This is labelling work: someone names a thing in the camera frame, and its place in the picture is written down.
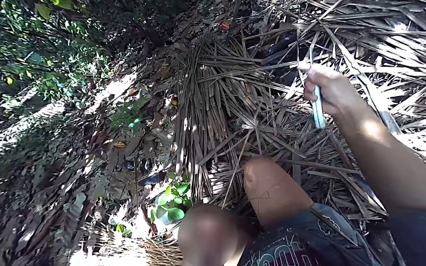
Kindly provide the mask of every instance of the finger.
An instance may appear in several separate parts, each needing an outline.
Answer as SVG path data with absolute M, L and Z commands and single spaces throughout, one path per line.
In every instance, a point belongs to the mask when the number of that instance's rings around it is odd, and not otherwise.
M 299 65 L 297 66 L 299 70 L 309 70 L 310 69 L 310 63 L 307 63 L 305 61 L 299 62 Z
M 310 79 L 305 80 L 305 89 L 304 91 L 309 91 L 313 93 L 315 91 L 315 83 L 313 83 Z
M 320 64 L 313 64 L 311 67 L 309 65 L 309 72 L 320 73 L 320 74 L 325 75 L 329 78 L 341 76 L 341 74 L 338 71 L 335 71 L 332 68 L 329 68 L 327 66 L 320 65 Z
M 314 66 L 308 70 L 308 80 L 320 87 L 325 87 L 330 83 L 330 78 L 323 72 L 318 71 Z
M 303 92 L 303 98 L 305 100 L 310 100 L 312 102 L 314 102 L 318 99 L 318 97 L 313 92 L 306 91 L 306 90 Z

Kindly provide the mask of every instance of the hand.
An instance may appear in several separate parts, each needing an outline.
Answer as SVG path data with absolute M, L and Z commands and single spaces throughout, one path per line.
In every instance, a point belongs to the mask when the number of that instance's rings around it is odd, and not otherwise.
M 300 63 L 300 70 L 306 70 L 308 77 L 305 80 L 303 97 L 312 102 L 317 100 L 313 94 L 315 85 L 321 88 L 323 111 L 332 116 L 344 115 L 349 112 L 358 112 L 367 107 L 367 103 L 359 96 L 349 79 L 333 69 L 320 64 Z

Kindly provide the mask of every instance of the forest floor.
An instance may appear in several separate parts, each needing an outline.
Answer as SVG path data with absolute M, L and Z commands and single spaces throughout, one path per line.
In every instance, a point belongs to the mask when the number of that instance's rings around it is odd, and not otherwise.
M 194 3 L 173 20 L 172 44 L 127 45 L 117 75 L 96 84 L 85 108 L 50 103 L 0 132 L 0 265 L 180 265 L 178 223 L 153 219 L 154 206 L 188 183 L 179 204 L 225 205 L 253 219 L 241 166 L 259 154 L 392 254 L 385 209 L 330 118 L 326 130 L 313 126 L 293 67 L 316 43 L 315 62 L 352 76 L 426 160 L 426 4 Z M 393 36 L 393 23 L 413 33 Z M 374 29 L 382 35 L 366 33 Z M 285 33 L 301 43 L 273 51 Z M 374 227 L 379 236 L 369 235 Z

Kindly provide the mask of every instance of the vegetation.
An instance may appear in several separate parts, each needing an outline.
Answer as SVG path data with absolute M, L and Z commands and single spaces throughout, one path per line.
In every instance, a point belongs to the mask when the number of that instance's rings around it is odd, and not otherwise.
M 190 184 L 187 176 L 179 178 L 174 173 L 169 173 L 168 178 L 174 181 L 159 197 L 157 209 L 151 210 L 151 222 L 154 222 L 156 218 L 160 219 L 165 214 L 167 214 L 168 221 L 181 220 L 185 211 L 192 206 L 191 196 L 188 193 Z
M 178 0 L 0 0 L 0 122 L 10 117 L 1 104 L 31 89 L 82 108 L 122 42 L 164 45 L 153 24 L 167 27 L 184 9 Z

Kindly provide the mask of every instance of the green plant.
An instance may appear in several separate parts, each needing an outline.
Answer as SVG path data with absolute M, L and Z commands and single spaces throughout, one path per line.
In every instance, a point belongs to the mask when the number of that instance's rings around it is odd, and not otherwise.
M 137 99 L 134 103 L 119 103 L 117 105 L 118 111 L 109 117 L 111 120 L 111 127 L 127 127 L 133 134 L 136 134 L 139 128 L 145 127 L 145 124 L 141 123 L 143 117 L 141 108 L 150 100 L 151 97 L 145 95 Z
M 133 232 L 130 229 L 127 229 L 127 226 L 125 226 L 122 223 L 119 223 L 116 225 L 116 231 L 122 233 L 122 237 L 130 238 L 133 234 Z
M 151 222 L 154 222 L 156 218 L 160 219 L 165 213 L 169 221 L 181 220 L 185 215 L 183 209 L 192 207 L 187 176 L 184 175 L 180 180 L 176 180 L 174 173 L 168 173 L 167 176 L 174 182 L 166 188 L 165 194 L 160 196 L 157 209 L 151 210 Z

